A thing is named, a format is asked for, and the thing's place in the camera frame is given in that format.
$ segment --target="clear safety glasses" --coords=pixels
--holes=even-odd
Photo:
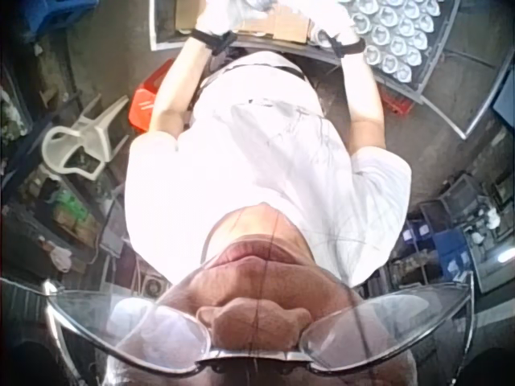
[[[412,347],[466,307],[464,359],[474,324],[472,275],[467,284],[404,289],[328,315],[287,352],[214,347],[208,329],[194,317],[147,299],[67,291],[51,282],[44,292],[51,329],[58,323],[124,363],[165,376],[194,375],[224,359],[249,357],[326,376],[358,372]]]

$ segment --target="white plastic chair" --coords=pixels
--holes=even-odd
[[[80,114],[79,119],[72,127],[56,126],[48,131],[41,145],[43,160],[53,171],[60,175],[76,173],[83,177],[95,181],[104,170],[107,162],[110,162],[121,147],[129,138],[126,135],[114,149],[109,141],[109,125],[120,113],[129,101],[127,96],[123,96],[107,108],[95,119],[85,117],[100,100],[97,96]],[[66,167],[66,162],[80,148],[84,147],[84,152],[95,158],[99,165],[94,172],[89,173],[79,167]]]

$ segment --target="hand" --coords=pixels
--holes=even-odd
[[[354,22],[347,9],[336,0],[278,0],[278,3],[300,11],[329,37],[338,36],[342,44],[352,44],[359,40],[352,29]]]
[[[211,35],[223,35],[244,20],[266,18],[266,12],[252,8],[246,0],[207,0],[205,11],[196,21],[196,29]]]

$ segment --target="lips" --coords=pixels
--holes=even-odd
[[[278,245],[278,240],[273,241],[253,238],[241,238],[231,243],[218,257],[215,257],[206,265],[206,269],[212,269],[221,265],[227,265],[246,257],[259,257],[265,261],[275,261],[290,265],[303,265],[300,259]]]

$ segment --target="glasses frame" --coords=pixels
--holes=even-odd
[[[269,361],[276,361],[279,364],[282,365],[283,369],[279,370],[281,373],[288,373],[290,371],[293,371],[295,368],[304,368],[305,370],[309,371],[312,374],[315,374],[317,376],[343,376],[343,375],[349,375],[356,372],[362,372],[367,368],[377,366],[378,364],[384,363],[392,358],[394,358],[397,355],[400,355],[402,352],[409,350],[412,346],[415,344],[421,342],[424,340],[427,336],[431,335],[433,332],[438,330],[445,322],[451,320],[454,316],[458,314],[460,310],[463,309],[464,306],[467,307],[466,309],[466,326],[465,326],[465,336],[463,339],[463,353],[462,353],[462,359],[459,363],[459,366],[457,370],[455,371],[455,375],[450,381],[449,384],[454,384],[457,381],[457,378],[461,371],[463,370],[463,367],[465,365],[465,360],[467,357],[467,353],[470,349],[470,346],[472,344],[472,339],[474,335],[474,326],[475,326],[475,286],[474,286],[474,277],[472,273],[468,274],[467,278],[468,284],[461,284],[461,283],[443,283],[439,286],[444,287],[452,287],[455,288],[456,286],[466,286],[469,289],[469,293],[467,296],[464,297],[464,299],[455,307],[448,310],[445,314],[443,314],[439,320],[438,323],[436,323],[431,328],[427,329],[420,335],[415,335],[412,339],[408,340],[407,342],[403,343],[399,347],[393,347],[389,349],[386,352],[381,353],[380,355],[376,355],[375,357],[371,359],[367,359],[365,361],[362,361],[361,363],[355,363],[350,366],[345,366],[342,368],[337,369],[331,369],[328,370],[326,368],[323,368],[316,364],[314,360],[305,352],[302,351],[255,351],[253,353],[249,353],[248,351],[228,351],[228,350],[217,350],[212,348],[212,342],[210,334],[207,333],[207,339],[208,339],[208,347],[209,352],[206,358],[199,360],[198,362],[194,363],[190,368],[182,369],[180,371],[174,371],[171,369],[163,369],[161,367],[155,366],[151,363],[147,363],[143,360],[140,360],[138,358],[134,358],[130,355],[127,355],[123,353],[122,351],[119,351],[116,347],[108,344],[104,340],[98,338],[96,335],[91,333],[90,331],[83,328],[78,322],[76,322],[72,317],[67,315],[66,312],[60,309],[58,305],[56,305],[55,302],[52,301],[52,298],[57,295],[58,293],[64,292],[65,289],[63,287],[56,287],[55,283],[52,283],[51,281],[45,281],[43,283],[43,291],[45,295],[47,296],[47,324],[49,325],[49,328],[54,333],[54,337],[56,339],[56,345],[59,348],[61,355],[64,357],[65,363],[70,366],[72,365],[72,372],[78,373],[73,365],[72,358],[68,352],[68,349],[66,347],[66,342],[64,341],[64,337],[62,334],[62,331],[56,328],[56,322],[59,324],[59,327],[63,326],[66,329],[70,330],[71,332],[79,335],[81,338],[86,339],[89,341],[94,347],[98,348],[99,350],[103,351],[105,354],[110,355],[123,363],[138,368],[140,370],[143,370],[145,372],[149,372],[151,374],[155,374],[158,376],[167,376],[167,377],[173,377],[173,378],[186,378],[190,376],[194,376],[195,374],[198,374],[202,372],[205,368],[211,367],[213,370],[216,370],[217,367],[220,366],[222,361],[224,359],[245,359],[245,358],[255,358],[255,359],[268,359]],[[92,291],[65,291],[65,292],[90,292]],[[185,314],[183,312],[174,310],[174,312],[177,312],[187,318],[188,320],[192,320],[194,322],[198,321],[193,318],[189,314]]]

